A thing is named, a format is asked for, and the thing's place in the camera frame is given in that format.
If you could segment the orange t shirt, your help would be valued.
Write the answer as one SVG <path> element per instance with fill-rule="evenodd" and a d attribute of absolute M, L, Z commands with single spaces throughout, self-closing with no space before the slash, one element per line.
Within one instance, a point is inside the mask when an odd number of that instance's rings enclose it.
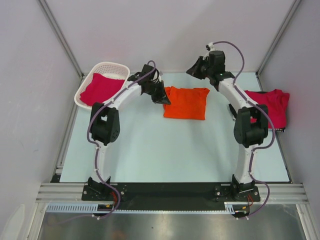
<path fill-rule="evenodd" d="M 200 120 L 206 119 L 208 88 L 176 88 L 165 87 L 165 92 L 171 104 L 164 104 L 165 118 Z"/>

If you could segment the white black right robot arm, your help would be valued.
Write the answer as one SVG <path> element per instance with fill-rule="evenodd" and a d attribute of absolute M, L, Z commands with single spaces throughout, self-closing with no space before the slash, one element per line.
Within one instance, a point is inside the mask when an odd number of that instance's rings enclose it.
<path fill-rule="evenodd" d="M 268 108 L 257 104 L 237 86 L 235 76 L 226 71 L 225 61 L 223 51 L 209 49 L 186 73 L 200 80 L 209 79 L 236 112 L 233 135 L 239 144 L 237 166 L 230 187 L 218 199 L 244 202 L 256 192 L 253 166 L 255 152 L 268 136 Z"/>

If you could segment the magenta t shirt stack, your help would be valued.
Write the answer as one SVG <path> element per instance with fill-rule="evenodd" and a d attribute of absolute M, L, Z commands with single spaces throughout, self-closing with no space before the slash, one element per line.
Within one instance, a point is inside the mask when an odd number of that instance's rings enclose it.
<path fill-rule="evenodd" d="M 268 115 L 276 132 L 284 132 L 287 126 L 287 107 L 290 94 L 280 89 L 272 91 L 244 91 L 252 100 L 260 105 L 266 105 Z"/>

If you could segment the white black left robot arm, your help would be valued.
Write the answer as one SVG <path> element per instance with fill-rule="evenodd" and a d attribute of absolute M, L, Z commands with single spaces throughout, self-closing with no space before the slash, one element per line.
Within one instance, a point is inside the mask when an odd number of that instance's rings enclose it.
<path fill-rule="evenodd" d="M 88 178 L 89 190 L 100 200 L 105 200 L 117 190 L 110 185 L 111 174 L 103 173 L 107 148 L 120 135 L 120 109 L 134 98 L 147 94 L 155 104 L 170 105 L 161 74 L 153 60 L 145 64 L 140 72 L 131 75 L 125 85 L 106 103 L 94 103 L 86 137 L 95 145 L 93 174 Z"/>

